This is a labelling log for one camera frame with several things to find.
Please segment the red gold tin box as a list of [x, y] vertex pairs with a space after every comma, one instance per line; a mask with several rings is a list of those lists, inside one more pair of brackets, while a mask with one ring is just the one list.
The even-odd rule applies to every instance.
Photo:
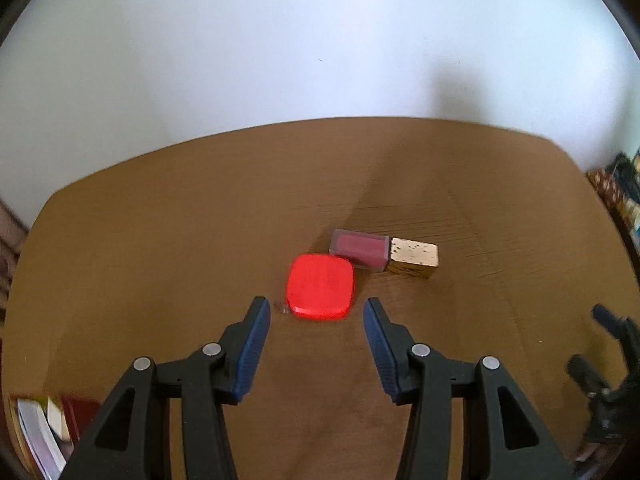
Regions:
[[11, 396], [10, 419], [28, 468], [40, 479], [58, 479], [101, 403], [70, 394]]

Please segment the red rounded square case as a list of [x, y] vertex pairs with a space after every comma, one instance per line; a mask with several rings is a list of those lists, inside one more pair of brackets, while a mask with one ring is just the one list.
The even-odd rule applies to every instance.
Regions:
[[354, 287], [355, 270], [348, 260], [329, 254], [303, 254], [292, 263], [285, 301], [298, 318], [340, 320], [352, 306]]

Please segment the lip gloss with gold cap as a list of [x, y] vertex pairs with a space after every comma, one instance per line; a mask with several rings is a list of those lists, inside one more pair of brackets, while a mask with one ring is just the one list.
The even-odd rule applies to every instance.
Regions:
[[435, 244], [387, 235], [335, 229], [330, 254], [370, 272], [430, 278], [439, 269]]

